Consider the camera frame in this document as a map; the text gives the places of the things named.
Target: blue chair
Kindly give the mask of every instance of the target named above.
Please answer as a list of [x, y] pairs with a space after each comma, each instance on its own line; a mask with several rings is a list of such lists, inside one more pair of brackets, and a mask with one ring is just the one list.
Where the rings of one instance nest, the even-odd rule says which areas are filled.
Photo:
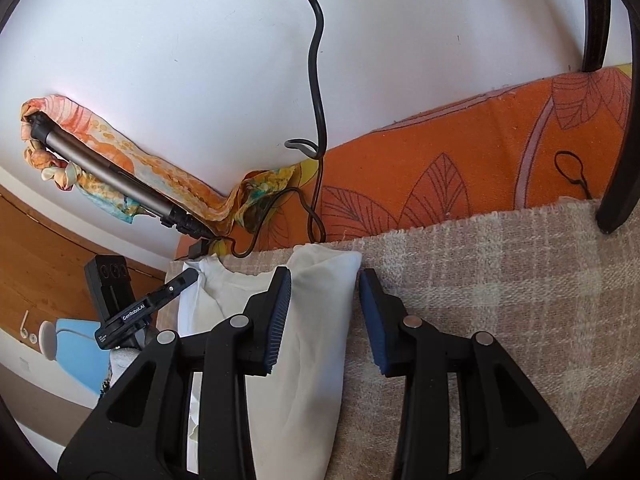
[[109, 351], [101, 350], [94, 339], [100, 327], [97, 321], [59, 319], [56, 324], [44, 321], [40, 326], [40, 352], [76, 378], [92, 392], [100, 394], [109, 371]]

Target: black loop cord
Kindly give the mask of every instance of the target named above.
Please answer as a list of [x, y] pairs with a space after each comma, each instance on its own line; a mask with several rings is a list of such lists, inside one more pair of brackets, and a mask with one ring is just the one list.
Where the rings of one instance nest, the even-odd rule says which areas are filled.
[[[295, 192], [298, 194], [298, 198], [300, 199], [302, 207], [308, 213], [308, 221], [306, 222], [306, 234], [309, 238], [309, 241], [313, 244], [324, 243], [326, 241], [326, 230], [324, 228], [324, 224], [322, 223], [322, 219], [320, 218], [318, 213], [316, 213], [318, 200], [320, 198], [320, 190], [322, 189], [324, 154], [326, 153], [326, 121], [324, 118], [324, 108], [322, 107], [322, 96], [320, 95], [320, 83], [318, 82], [318, 50], [320, 48], [320, 40], [322, 40], [322, 32], [324, 31], [324, 16], [322, 15], [322, 9], [320, 7], [320, 4], [318, 3], [318, 0], [308, 1], [309, 4], [311, 4], [311, 7], [316, 16], [316, 31], [314, 33], [313, 39], [311, 40], [311, 45], [309, 46], [308, 68], [309, 86], [311, 88], [311, 100], [313, 101], [314, 113], [316, 115], [318, 143], [316, 144], [307, 139], [291, 139], [287, 140], [284, 145], [286, 148], [290, 148], [292, 150], [300, 150], [300, 152], [304, 153], [306, 156], [308, 156], [308, 158], [312, 158], [313, 160], [318, 161], [316, 186], [314, 187], [311, 205], [306, 203], [305, 195], [299, 187], [287, 187], [274, 194], [269, 200], [267, 207], [262, 212], [262, 215], [260, 216], [258, 227], [255, 230], [254, 237], [252, 238], [251, 244], [249, 245], [247, 250], [242, 253], [237, 253], [236, 240], [228, 236], [217, 237], [217, 239], [227, 240], [231, 242], [231, 254], [236, 258], [245, 258], [249, 254], [251, 254], [258, 241], [258, 236], [260, 235], [262, 226], [267, 219], [267, 216], [269, 215], [269, 211], [280, 197], [291, 192]], [[316, 237], [316, 233], [314, 232], [314, 224], [316, 224], [316, 226], [318, 227], [319, 237]]]
[[[567, 156], [573, 157], [575, 160], [578, 161], [578, 163], [580, 164], [580, 178], [571, 178], [564, 171], [562, 171], [562, 169], [560, 168], [560, 165], [558, 164], [558, 155], [567, 155]], [[569, 181], [569, 183], [573, 184], [574, 186], [580, 186], [582, 188], [587, 200], [593, 199], [593, 196], [591, 196], [591, 192], [589, 191], [589, 184], [587, 184], [587, 179], [584, 176], [584, 165], [582, 164], [582, 161], [580, 160], [579, 156], [577, 156], [574, 152], [561, 150], [559, 152], [556, 152], [556, 156], [554, 157], [554, 164], [556, 165], [556, 170], [558, 170], [558, 173], [564, 176], [565, 179]]]

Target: white pillowcase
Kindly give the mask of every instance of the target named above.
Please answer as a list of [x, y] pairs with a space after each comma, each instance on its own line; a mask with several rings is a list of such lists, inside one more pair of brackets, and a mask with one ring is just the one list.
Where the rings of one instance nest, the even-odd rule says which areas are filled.
[[[266, 377], [247, 377], [249, 426], [258, 480], [322, 480], [342, 400], [344, 353], [360, 253], [299, 246], [287, 262], [292, 287], [278, 363]], [[269, 288], [272, 272], [231, 272], [217, 257], [188, 262], [197, 286], [180, 296], [180, 336], [207, 332], [244, 310]], [[191, 396], [188, 469], [197, 472], [199, 378]]]

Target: orange floral fabric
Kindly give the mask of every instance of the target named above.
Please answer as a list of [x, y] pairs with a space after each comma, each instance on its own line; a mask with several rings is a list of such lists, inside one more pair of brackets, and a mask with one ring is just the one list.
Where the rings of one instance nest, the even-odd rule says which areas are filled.
[[[594, 198], [606, 190], [625, 129], [630, 67], [571, 73], [501, 89], [419, 114], [329, 150], [319, 211], [327, 239], [373, 236], [493, 211], [583, 200], [554, 165], [580, 157]], [[314, 172], [313, 161], [305, 163]], [[559, 158], [577, 178], [577, 161]], [[303, 189], [308, 197], [311, 178]], [[238, 250], [250, 235], [238, 226]], [[297, 199], [280, 203], [258, 250], [308, 241]], [[177, 256], [193, 240], [185, 237]], [[226, 253], [218, 244], [215, 251]]]
[[[291, 166], [273, 171], [254, 171], [225, 197], [162, 158], [143, 152], [91, 110], [66, 97], [50, 95], [32, 99], [22, 106], [20, 136], [28, 144], [24, 152], [25, 160], [40, 170], [52, 168], [49, 171], [50, 178], [55, 180], [60, 189], [68, 190], [76, 183], [75, 180], [69, 179], [69, 172], [64, 171], [67, 168], [72, 169], [73, 165], [68, 166], [65, 161], [46, 152], [37, 141], [31, 139], [31, 125], [26, 121], [26, 117], [36, 111], [46, 113], [63, 130], [84, 142], [94, 152], [100, 153], [116, 166], [159, 191], [174, 203], [183, 206], [221, 235], [228, 234], [234, 222], [251, 228], [251, 224], [245, 225], [247, 211], [262, 197], [287, 187], [296, 170], [295, 166]], [[110, 196], [104, 198], [107, 201], [111, 200]], [[118, 194], [118, 200], [122, 199], [122, 195]]]

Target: wooden door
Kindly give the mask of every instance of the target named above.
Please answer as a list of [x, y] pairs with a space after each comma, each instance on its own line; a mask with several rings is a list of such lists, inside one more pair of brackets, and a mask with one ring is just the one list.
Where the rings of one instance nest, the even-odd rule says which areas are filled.
[[[84, 265], [96, 254], [110, 254], [65, 230], [0, 189], [0, 328], [20, 337], [20, 324], [38, 333], [43, 320], [96, 320], [84, 278]], [[127, 261], [137, 298], [158, 288], [164, 273]]]

